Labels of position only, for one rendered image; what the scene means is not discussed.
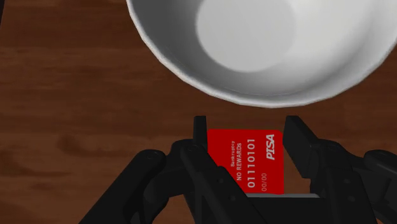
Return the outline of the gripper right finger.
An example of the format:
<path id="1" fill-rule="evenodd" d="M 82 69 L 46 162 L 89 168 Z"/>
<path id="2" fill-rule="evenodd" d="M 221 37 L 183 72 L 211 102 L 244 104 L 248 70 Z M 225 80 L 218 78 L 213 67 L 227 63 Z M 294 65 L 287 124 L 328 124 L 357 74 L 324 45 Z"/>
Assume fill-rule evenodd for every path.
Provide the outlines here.
<path id="1" fill-rule="evenodd" d="M 397 224 L 397 155 L 363 157 L 318 138 L 296 115 L 286 117 L 282 143 L 310 192 L 324 199 L 331 224 Z"/>

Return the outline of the red card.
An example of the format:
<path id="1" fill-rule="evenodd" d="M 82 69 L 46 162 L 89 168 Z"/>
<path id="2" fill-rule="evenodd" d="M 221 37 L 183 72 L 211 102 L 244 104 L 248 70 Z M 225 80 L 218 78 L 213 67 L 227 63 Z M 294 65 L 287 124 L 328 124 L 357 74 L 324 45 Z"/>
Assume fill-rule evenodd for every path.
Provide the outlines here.
<path id="1" fill-rule="evenodd" d="M 284 153 L 279 130 L 210 129 L 207 150 L 245 193 L 284 193 Z"/>

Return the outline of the white bowl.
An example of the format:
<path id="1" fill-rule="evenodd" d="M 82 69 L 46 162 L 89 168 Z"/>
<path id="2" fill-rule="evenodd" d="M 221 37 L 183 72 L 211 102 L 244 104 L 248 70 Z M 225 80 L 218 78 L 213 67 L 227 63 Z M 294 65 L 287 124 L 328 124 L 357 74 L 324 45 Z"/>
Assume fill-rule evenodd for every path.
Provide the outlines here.
<path id="1" fill-rule="evenodd" d="M 362 82 L 397 46 L 397 0 L 126 0 L 146 46 L 204 93 L 285 108 Z"/>

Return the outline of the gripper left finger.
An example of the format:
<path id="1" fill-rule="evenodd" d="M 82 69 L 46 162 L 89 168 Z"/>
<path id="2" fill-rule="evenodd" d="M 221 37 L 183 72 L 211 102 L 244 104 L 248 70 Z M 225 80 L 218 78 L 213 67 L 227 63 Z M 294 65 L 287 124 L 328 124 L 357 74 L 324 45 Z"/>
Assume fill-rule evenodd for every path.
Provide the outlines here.
<path id="1" fill-rule="evenodd" d="M 195 224 L 267 224 L 208 154 L 205 116 L 195 116 L 192 139 L 176 141 L 169 154 L 137 153 L 78 224 L 153 224 L 178 195 L 184 196 Z"/>

